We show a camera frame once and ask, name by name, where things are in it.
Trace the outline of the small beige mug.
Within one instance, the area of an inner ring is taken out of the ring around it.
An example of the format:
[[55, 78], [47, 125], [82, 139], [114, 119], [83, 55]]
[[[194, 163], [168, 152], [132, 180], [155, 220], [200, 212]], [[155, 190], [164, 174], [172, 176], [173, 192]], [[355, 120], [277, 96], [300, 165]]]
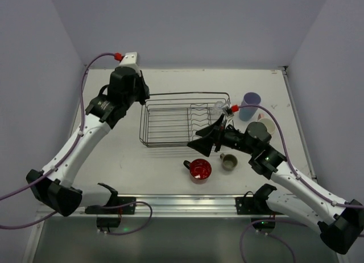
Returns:
[[232, 154], [222, 153], [220, 154], [220, 160], [222, 168], [228, 172], [233, 171], [238, 165], [237, 158], [235, 157], [235, 155]]

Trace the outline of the lilac plastic tumbler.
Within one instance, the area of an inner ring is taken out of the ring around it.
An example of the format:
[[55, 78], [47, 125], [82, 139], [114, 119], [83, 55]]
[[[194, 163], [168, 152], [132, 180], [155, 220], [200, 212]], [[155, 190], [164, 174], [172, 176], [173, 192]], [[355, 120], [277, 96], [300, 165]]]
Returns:
[[241, 105], [243, 108], [239, 110], [239, 118], [241, 121], [249, 121], [257, 111], [257, 105], [260, 105], [261, 97], [255, 92], [248, 92], [242, 98]]

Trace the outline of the red ceramic mug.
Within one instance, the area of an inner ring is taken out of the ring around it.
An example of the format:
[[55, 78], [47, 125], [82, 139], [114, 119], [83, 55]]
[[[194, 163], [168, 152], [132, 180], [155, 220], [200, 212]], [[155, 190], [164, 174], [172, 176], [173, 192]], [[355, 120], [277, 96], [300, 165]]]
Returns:
[[183, 165], [188, 169], [190, 179], [195, 184], [205, 183], [212, 173], [211, 164], [202, 158], [195, 159], [192, 162], [184, 160]]

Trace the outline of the pink faceted mug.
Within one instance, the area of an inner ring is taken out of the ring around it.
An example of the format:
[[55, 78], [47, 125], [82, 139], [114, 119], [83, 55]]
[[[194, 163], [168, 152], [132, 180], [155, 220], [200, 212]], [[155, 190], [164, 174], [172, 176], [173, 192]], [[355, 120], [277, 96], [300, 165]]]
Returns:
[[267, 132], [270, 135], [273, 135], [275, 133], [276, 125], [272, 119], [267, 118], [263, 113], [260, 113], [257, 117], [257, 121], [264, 124], [264, 126], [267, 128]]

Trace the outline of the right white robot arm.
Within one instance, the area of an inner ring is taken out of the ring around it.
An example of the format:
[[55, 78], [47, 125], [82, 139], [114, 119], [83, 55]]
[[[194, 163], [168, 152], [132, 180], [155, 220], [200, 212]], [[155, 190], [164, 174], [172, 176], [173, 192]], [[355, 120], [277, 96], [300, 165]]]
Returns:
[[306, 225], [336, 253], [347, 254], [363, 232], [363, 204], [336, 196], [296, 169], [287, 154], [270, 145], [271, 135], [263, 123], [252, 122], [245, 132], [240, 132], [220, 117], [196, 135], [198, 138], [187, 146], [206, 157], [221, 147], [250, 155], [249, 165], [254, 172], [291, 192], [281, 194], [275, 187], [264, 185], [260, 188], [265, 195], [260, 208]]

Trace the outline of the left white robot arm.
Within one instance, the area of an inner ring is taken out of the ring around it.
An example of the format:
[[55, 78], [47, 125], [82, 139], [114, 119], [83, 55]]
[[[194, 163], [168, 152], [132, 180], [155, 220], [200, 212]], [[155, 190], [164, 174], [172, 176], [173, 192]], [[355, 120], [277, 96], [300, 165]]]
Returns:
[[26, 175], [35, 198], [62, 216], [69, 216], [79, 207], [115, 206], [118, 193], [111, 186], [98, 183], [77, 188], [73, 182], [93, 149], [126, 116], [130, 106], [134, 102], [143, 105], [149, 97], [140, 69], [115, 68], [109, 84], [100, 89], [85, 109], [80, 129], [42, 170], [32, 169]]

